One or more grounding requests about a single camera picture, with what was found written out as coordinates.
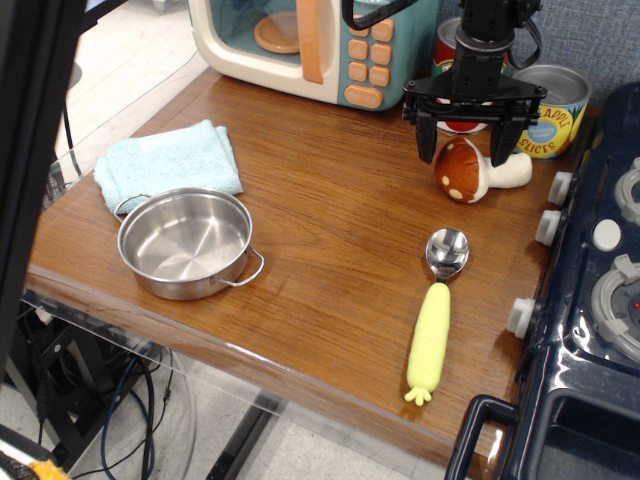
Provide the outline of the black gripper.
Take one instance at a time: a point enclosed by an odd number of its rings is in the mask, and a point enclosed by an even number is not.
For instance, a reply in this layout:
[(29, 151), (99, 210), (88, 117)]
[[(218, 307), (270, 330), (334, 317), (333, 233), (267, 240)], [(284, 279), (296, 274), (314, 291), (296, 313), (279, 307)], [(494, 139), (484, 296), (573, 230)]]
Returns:
[(416, 127), (419, 157), (431, 164), (435, 155), (437, 123), (492, 123), (491, 165), (506, 163), (529, 124), (538, 118), (547, 90), (516, 80), (503, 71), (515, 41), (515, 32), (480, 34), (466, 29), (455, 33), (455, 55), (449, 70), (411, 80), (404, 86), (402, 116)]

